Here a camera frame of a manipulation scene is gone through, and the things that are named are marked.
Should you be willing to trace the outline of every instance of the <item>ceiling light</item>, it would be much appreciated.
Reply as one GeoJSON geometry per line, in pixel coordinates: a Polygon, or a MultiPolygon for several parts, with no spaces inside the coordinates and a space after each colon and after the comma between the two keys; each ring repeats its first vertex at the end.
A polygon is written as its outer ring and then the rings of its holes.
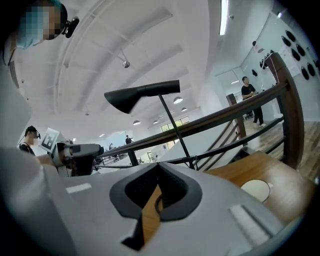
{"type": "Polygon", "coordinates": [[[173,100],[173,104],[178,104],[180,102],[182,102],[184,99],[181,98],[181,97],[175,97],[174,100],[173,100]]]}
{"type": "Polygon", "coordinates": [[[226,33],[227,20],[228,20],[228,7],[229,0],[221,0],[221,24],[220,35],[223,36],[226,33]]]}

